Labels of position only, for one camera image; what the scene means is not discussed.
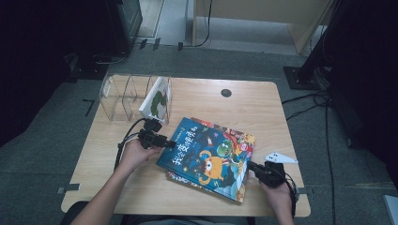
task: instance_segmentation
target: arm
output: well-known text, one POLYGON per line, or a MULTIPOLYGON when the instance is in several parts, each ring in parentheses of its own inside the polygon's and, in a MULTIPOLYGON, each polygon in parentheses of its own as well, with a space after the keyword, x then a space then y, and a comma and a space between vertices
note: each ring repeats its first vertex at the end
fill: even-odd
POLYGON ((128 142, 119 166, 72 224, 109 224, 120 193, 131 173, 160 150, 159 147, 144 149, 138 140, 128 142))
POLYGON ((268 203, 275 212, 276 218, 281 225, 294 224, 292 217, 292 200, 287 184, 283 183, 279 187, 268 187, 259 181, 260 187, 266 192, 268 203))

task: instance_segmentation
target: children's book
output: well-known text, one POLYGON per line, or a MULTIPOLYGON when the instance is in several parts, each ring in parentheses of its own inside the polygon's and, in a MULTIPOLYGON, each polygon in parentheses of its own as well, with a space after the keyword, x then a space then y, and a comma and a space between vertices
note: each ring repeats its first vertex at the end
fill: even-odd
POLYGON ((198 119, 183 118, 157 164, 190 182, 243 202, 254 136, 198 119))
POLYGON ((170 100, 170 88, 168 79, 164 77, 155 81, 138 110, 144 118, 163 121, 164 115, 167 114, 167 102, 170 100))

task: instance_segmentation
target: hand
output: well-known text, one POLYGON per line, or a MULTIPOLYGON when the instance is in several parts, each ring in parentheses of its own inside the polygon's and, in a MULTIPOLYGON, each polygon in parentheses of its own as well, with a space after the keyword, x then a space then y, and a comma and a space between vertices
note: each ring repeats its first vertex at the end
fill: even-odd
POLYGON ((162 148, 156 146, 144 149, 138 139, 133 139, 126 143, 117 169, 130 175, 136 168, 147 161, 149 157, 158 154, 161 150, 162 148))
POLYGON ((272 207, 280 224, 294 224, 292 218, 292 200, 290 189, 286 183, 278 187, 268 187, 258 181, 260 187, 266 192, 269 205, 272 207))

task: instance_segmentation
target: floor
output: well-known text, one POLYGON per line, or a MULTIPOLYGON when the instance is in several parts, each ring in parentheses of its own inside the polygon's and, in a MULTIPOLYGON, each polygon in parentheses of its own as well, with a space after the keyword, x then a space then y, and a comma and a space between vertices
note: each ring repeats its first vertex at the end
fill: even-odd
MULTIPOLYGON (((137 41, 147 38, 150 43, 160 38, 163 45, 177 46, 178 42, 183 42, 184 46, 192 45, 192 0, 140 0, 140 4, 144 20, 137 41)), ((311 53, 323 28, 317 29, 301 55, 311 53)), ((196 32, 198 45, 207 36, 207 18, 199 18, 196 32)), ((298 55, 286 24, 278 22, 210 18, 209 39, 202 48, 298 55)))

